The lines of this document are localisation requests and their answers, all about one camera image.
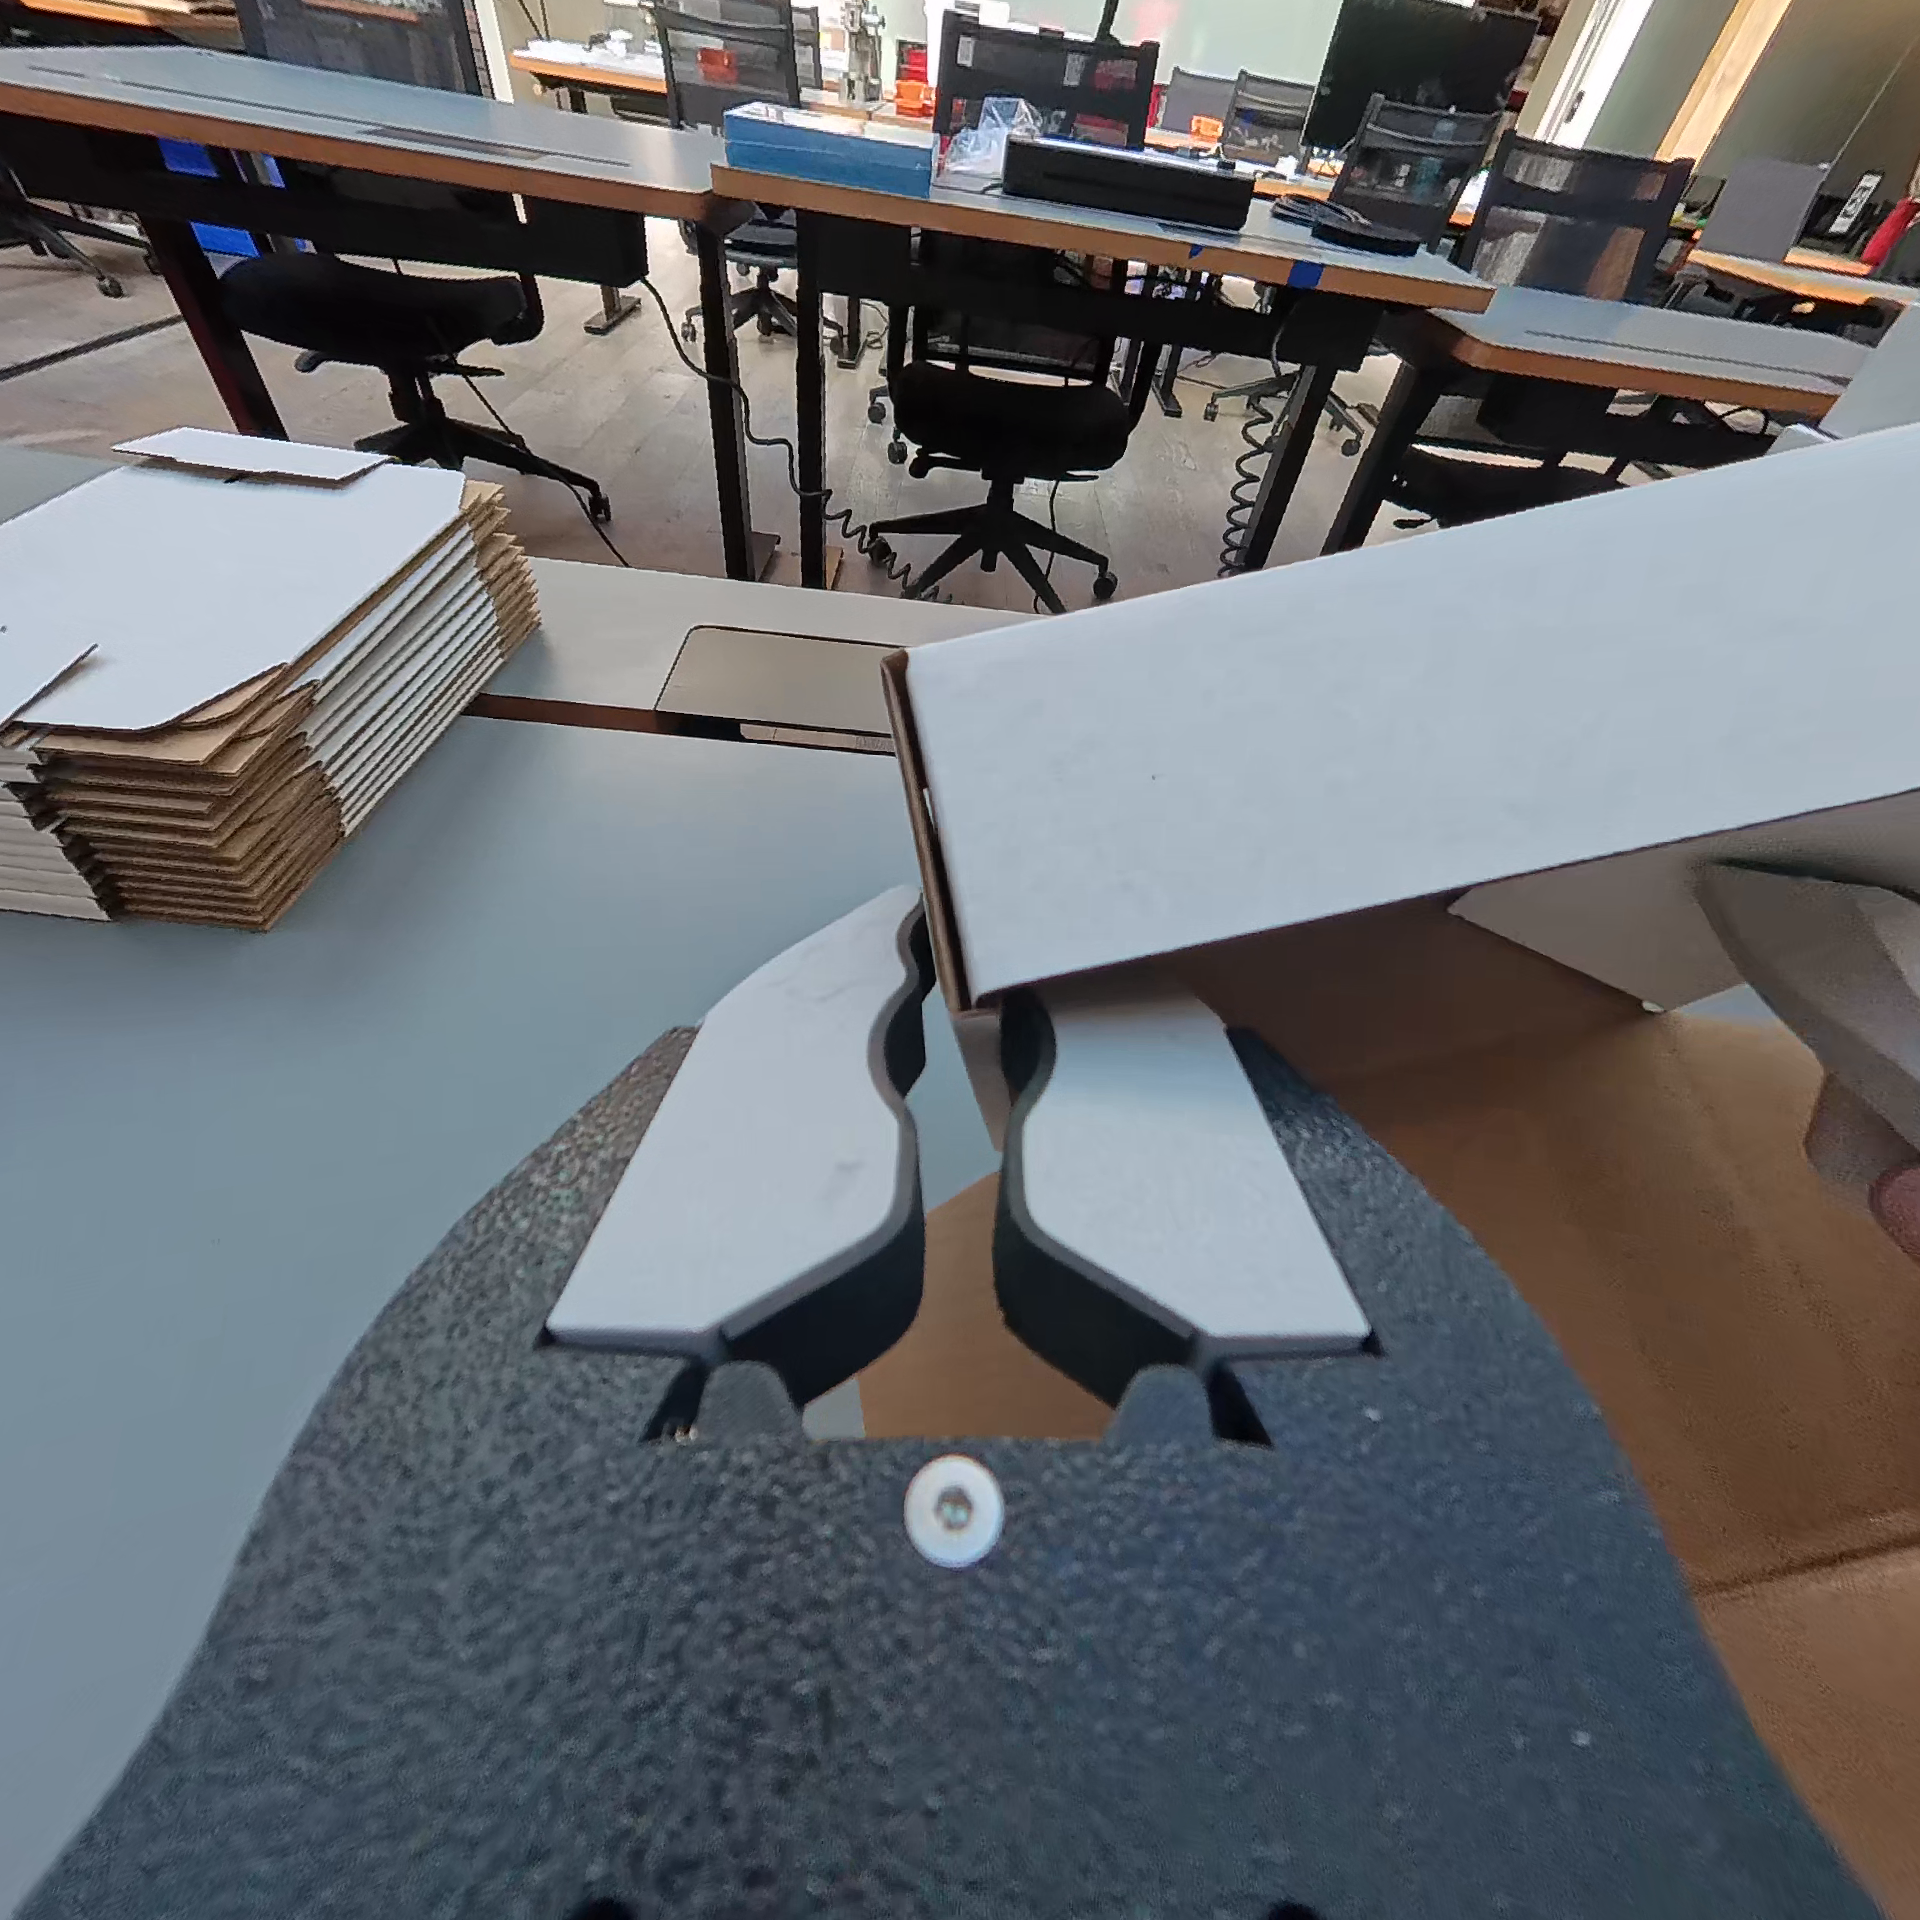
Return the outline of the black mesh office chair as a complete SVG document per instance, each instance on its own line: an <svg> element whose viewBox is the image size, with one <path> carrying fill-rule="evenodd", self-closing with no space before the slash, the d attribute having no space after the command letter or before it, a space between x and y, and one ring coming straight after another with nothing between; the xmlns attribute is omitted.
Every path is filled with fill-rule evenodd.
<svg viewBox="0 0 1920 1920"><path fill-rule="evenodd" d="M1435 247L1501 121L1501 109L1429 109L1373 93L1325 199L1334 222L1361 238Z"/></svg>
<svg viewBox="0 0 1920 1920"><path fill-rule="evenodd" d="M799 109L794 8L787 3L653 4L653 28L665 84L665 116L673 132L723 132L731 109L755 104ZM764 338L799 338L799 311L775 288L798 268L798 218L786 207L755 205L726 238L729 268L752 284L729 294L731 330L753 323Z"/></svg>
<svg viewBox="0 0 1920 1920"><path fill-rule="evenodd" d="M1694 177L1690 156L1621 156L1500 135L1451 261L1494 287L1637 304Z"/></svg>

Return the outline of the grey desk with wooden edge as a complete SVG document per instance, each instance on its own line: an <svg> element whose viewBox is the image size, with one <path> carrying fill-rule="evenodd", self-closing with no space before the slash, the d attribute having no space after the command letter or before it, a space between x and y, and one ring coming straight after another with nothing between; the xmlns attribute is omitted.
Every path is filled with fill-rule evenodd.
<svg viewBox="0 0 1920 1920"><path fill-rule="evenodd" d="M1400 526L1466 526L1740 467L1861 373L1845 338L1665 306L1501 291L1432 318L1432 402L1395 457Z"/></svg>

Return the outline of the grey desk with blue tape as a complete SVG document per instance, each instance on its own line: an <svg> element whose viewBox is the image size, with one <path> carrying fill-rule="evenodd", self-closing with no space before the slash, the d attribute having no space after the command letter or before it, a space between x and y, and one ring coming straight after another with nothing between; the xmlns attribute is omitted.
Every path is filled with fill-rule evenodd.
<svg viewBox="0 0 1920 1920"><path fill-rule="evenodd" d="M1337 373L1353 373L1398 316L1484 312L1496 288L1433 253L1392 258L1332 247L1299 227L1271 233L1251 218L1237 234L1071 205L1049 205L935 186L928 199L818 185L710 167L717 201L764 202L796 213L798 471L824 483L824 366L819 301L839 294L876 306L933 306L974 316L1106 336L1153 348L1270 358L1299 376L1288 397L1276 451L1259 475L1227 571L1268 564L1303 473L1313 430ZM1071 254L1115 267L1115 288L1015 287L928 258L930 234ZM1285 287L1294 262L1325 272L1312 292Z"/></svg>

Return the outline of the black monitor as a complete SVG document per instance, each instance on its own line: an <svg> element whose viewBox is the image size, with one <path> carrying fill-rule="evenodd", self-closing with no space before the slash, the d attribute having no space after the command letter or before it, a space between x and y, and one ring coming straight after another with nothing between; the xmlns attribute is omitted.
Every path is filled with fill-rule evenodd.
<svg viewBox="0 0 1920 1920"><path fill-rule="evenodd" d="M1308 153L1344 151L1373 96L1500 115L1537 32L1528 13L1443 3L1344 3L1303 125Z"/></svg>

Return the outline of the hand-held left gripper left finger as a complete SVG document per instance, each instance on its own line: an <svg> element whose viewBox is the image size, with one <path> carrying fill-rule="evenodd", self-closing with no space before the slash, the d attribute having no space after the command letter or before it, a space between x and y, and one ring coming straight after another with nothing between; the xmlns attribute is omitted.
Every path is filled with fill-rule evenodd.
<svg viewBox="0 0 1920 1920"><path fill-rule="evenodd" d="M550 1309L550 1342L771 1370L807 1406L920 1313L908 1092L933 982L895 886L781 950L700 1022Z"/></svg>

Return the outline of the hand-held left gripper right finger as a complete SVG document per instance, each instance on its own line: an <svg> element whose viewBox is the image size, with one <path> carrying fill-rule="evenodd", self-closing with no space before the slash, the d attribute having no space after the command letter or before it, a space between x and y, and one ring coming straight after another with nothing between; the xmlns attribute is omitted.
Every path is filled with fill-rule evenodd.
<svg viewBox="0 0 1920 1920"><path fill-rule="evenodd" d="M999 1008L1004 1324L1108 1408L1150 1370L1359 1355L1372 1322L1224 1022L1185 990Z"/></svg>

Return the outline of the stack of flat cardboard sheets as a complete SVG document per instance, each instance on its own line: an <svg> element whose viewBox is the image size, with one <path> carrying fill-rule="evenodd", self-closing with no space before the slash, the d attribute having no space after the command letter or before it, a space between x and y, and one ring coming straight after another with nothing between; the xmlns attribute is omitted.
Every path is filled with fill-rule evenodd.
<svg viewBox="0 0 1920 1920"><path fill-rule="evenodd" d="M539 623L502 490L174 429L6 516L2 907L265 933Z"/></svg>

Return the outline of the long grey desk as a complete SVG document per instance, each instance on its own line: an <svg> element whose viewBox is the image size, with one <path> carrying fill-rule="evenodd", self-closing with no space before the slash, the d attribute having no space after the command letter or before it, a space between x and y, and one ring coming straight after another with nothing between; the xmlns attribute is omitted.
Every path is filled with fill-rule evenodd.
<svg viewBox="0 0 1920 1920"><path fill-rule="evenodd" d="M717 189L719 136L186 46L11 49L3 156L21 189L132 214L232 424L284 438L193 227L321 251L616 288L644 227L693 229L726 572L759 577Z"/></svg>

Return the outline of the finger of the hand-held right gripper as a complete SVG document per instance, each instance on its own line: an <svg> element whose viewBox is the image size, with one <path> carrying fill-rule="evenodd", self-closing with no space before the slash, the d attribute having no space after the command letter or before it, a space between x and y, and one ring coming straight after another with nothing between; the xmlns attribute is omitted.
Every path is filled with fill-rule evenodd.
<svg viewBox="0 0 1920 1920"><path fill-rule="evenodd" d="M1740 976L1821 1068L1803 1141L1836 1188L1916 1167L1917 907L1881 884L1716 863L1698 907Z"/></svg>

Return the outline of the white cardboard box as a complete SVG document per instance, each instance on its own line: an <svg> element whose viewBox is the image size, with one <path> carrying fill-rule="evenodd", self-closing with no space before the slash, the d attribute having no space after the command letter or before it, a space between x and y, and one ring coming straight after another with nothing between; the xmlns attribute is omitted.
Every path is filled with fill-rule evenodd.
<svg viewBox="0 0 1920 1920"><path fill-rule="evenodd" d="M1916 1263L1716 864L1916 901L1916 314L1759 460L898 655L992 1145L1020 992L1339 1098L1605 1414L1762 1741L1916 1917Z"/></svg>

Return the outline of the black flat device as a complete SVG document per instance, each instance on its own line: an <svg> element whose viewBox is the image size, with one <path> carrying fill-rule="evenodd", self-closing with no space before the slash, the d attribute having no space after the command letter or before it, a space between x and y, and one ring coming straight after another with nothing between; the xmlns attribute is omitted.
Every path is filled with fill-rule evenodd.
<svg viewBox="0 0 1920 1920"><path fill-rule="evenodd" d="M1243 229L1254 201L1251 177L1232 163L1024 135L1005 141L999 190L1007 199L1216 233Z"/></svg>

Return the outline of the blue flat box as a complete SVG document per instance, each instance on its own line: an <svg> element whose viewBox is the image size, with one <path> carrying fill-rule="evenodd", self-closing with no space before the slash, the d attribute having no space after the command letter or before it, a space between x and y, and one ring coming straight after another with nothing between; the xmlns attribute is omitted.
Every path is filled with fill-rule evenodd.
<svg viewBox="0 0 1920 1920"><path fill-rule="evenodd" d="M932 195L937 143L917 127L752 102L726 109L721 135L736 173L904 199Z"/></svg>

